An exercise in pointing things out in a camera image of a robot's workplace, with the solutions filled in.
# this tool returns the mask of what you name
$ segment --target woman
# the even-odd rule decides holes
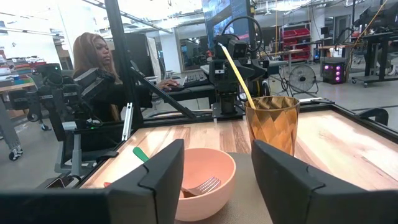
[[[112,121],[120,118],[120,112],[127,104],[126,95],[124,93],[123,83],[116,73],[113,57],[108,48],[107,43],[98,34],[85,32],[79,36],[73,44],[73,55],[75,57],[75,71],[73,78],[79,77],[91,68],[100,68],[106,70],[115,77],[115,83],[103,93],[96,96],[94,104],[94,114],[102,121]],[[157,86],[160,89],[169,91],[170,85],[177,86],[176,80],[163,80]],[[152,107],[151,94],[149,89],[144,86],[138,86],[140,107]],[[115,109],[110,109],[110,105],[116,105]]]

